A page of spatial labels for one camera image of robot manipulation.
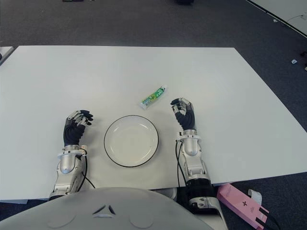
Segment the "white plate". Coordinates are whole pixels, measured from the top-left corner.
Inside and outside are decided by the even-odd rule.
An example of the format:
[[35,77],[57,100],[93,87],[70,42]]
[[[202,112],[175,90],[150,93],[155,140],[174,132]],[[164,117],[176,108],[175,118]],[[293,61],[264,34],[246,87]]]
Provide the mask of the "white plate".
[[142,116],[122,117],[110,125],[105,134],[109,158],[124,167],[146,163],[156,152],[159,136],[154,125]]

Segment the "silver robotic forearm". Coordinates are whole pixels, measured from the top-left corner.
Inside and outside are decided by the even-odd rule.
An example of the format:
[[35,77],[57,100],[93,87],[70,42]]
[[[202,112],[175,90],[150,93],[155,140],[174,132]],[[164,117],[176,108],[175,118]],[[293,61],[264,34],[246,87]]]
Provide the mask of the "silver robotic forearm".
[[198,143],[200,139],[197,136],[197,131],[194,129],[188,129],[184,130],[183,133],[178,133],[177,140],[182,142],[179,160],[183,163],[183,172],[186,181],[196,178],[210,180],[205,163],[201,159],[202,151]]
[[50,194],[50,199],[78,191],[83,180],[84,163],[82,158],[85,156],[85,147],[80,148],[79,145],[65,146],[63,153],[59,155],[58,177]]

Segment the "gray carpet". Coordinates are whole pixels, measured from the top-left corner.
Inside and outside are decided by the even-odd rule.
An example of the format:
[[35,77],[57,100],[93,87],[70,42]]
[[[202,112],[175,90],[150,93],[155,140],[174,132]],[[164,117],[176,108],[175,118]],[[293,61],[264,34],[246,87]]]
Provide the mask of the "gray carpet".
[[[235,47],[307,130],[307,58],[299,55],[307,39],[244,0],[0,1],[1,46]],[[260,191],[284,230],[307,228],[307,173],[234,185]],[[0,219],[36,204],[1,204]],[[251,229],[223,210],[230,230]]]

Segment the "black robotic finger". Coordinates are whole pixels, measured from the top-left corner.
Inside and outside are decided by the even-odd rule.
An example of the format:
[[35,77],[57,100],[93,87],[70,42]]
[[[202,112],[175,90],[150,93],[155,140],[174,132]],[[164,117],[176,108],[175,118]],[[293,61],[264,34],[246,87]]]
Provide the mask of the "black robotic finger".
[[87,111],[87,110],[80,110],[80,112],[83,114],[83,116],[87,117],[89,121],[92,121],[92,117],[93,115],[90,114],[90,111]]
[[179,103],[179,98],[172,100],[171,105],[175,105]]

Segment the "small object on floor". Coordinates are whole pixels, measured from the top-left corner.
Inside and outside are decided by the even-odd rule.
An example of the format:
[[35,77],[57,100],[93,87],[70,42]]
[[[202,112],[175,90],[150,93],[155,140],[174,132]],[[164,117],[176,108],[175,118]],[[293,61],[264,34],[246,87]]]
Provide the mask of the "small object on floor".
[[[217,198],[257,230],[263,230],[264,228],[272,230],[281,229],[268,210],[231,184],[220,186],[217,192]],[[276,228],[268,226],[267,220],[274,222]]]

